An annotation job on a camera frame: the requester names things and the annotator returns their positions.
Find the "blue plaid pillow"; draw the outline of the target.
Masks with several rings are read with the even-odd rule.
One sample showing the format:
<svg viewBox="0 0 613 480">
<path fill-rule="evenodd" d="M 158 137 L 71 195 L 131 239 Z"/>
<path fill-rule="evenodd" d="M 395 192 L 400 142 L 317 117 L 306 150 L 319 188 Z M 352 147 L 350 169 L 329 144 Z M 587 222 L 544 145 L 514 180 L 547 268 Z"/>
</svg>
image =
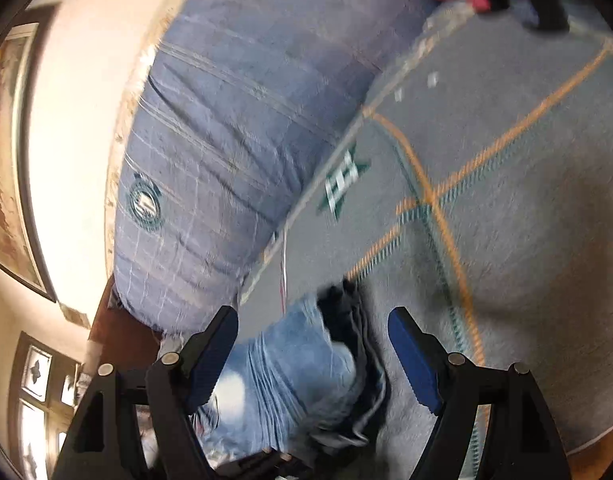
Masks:
<svg viewBox="0 0 613 480">
<path fill-rule="evenodd" d="M 430 0 L 186 0 L 128 136 L 114 230 L 122 307 L 160 333 L 203 330 Z"/>
</svg>

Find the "grey patterned bed sheet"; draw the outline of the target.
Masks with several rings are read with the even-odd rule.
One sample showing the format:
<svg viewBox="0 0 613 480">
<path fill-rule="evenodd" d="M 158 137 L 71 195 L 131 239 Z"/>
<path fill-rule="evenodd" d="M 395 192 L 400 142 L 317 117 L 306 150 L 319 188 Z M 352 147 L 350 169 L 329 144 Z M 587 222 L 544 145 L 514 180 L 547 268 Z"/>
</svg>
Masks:
<svg viewBox="0 0 613 480">
<path fill-rule="evenodd" d="M 527 364 L 568 452 L 613 430 L 613 35 L 588 2 L 563 4 L 560 34 L 523 3 L 437 9 L 244 285 L 251 334 L 358 284 L 391 399 L 345 478 L 407 478 L 433 425 L 387 338 L 399 306 L 475 364 Z"/>
</svg>

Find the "dark brown wooden headboard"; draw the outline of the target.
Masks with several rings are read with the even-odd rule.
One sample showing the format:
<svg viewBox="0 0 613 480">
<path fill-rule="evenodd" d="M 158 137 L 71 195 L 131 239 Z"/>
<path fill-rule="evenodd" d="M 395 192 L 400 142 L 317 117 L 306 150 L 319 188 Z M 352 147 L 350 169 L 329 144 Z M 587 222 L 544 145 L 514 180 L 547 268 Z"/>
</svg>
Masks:
<svg viewBox="0 0 613 480">
<path fill-rule="evenodd" d="M 110 276 L 86 341 L 84 370 L 93 375 L 110 363 L 117 370 L 141 370 L 156 359 L 160 334 L 122 307 Z"/>
</svg>

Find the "framed wall picture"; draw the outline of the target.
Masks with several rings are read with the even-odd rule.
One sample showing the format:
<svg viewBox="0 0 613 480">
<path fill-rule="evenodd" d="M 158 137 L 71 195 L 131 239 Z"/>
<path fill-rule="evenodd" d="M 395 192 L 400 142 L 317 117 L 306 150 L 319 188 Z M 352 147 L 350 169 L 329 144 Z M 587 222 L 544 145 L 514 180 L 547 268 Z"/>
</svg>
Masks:
<svg viewBox="0 0 613 480">
<path fill-rule="evenodd" d="M 24 11 L 0 44 L 0 270 L 49 301 L 57 296 L 31 204 L 29 135 L 38 66 L 57 9 Z"/>
</svg>

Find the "wooden glass-pane door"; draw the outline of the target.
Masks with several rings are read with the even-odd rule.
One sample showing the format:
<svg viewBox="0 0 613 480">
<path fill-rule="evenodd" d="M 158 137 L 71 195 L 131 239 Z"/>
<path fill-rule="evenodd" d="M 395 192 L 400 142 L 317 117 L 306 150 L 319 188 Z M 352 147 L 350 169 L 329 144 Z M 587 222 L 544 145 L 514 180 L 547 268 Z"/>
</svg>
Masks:
<svg viewBox="0 0 613 480">
<path fill-rule="evenodd" d="M 49 479 L 75 412 L 81 364 L 21 333 L 8 394 L 10 459 L 25 479 Z"/>
</svg>

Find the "blue denim jeans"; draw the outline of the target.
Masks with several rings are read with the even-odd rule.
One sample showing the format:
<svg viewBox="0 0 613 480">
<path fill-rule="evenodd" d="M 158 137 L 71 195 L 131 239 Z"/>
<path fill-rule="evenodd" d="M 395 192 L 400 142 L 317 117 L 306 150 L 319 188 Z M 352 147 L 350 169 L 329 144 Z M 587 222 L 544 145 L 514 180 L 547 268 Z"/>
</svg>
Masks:
<svg viewBox="0 0 613 480">
<path fill-rule="evenodd" d="M 267 448 L 313 465 L 373 445 L 388 395 L 361 294 L 343 281 L 235 344 L 192 426 L 213 467 Z"/>
</svg>

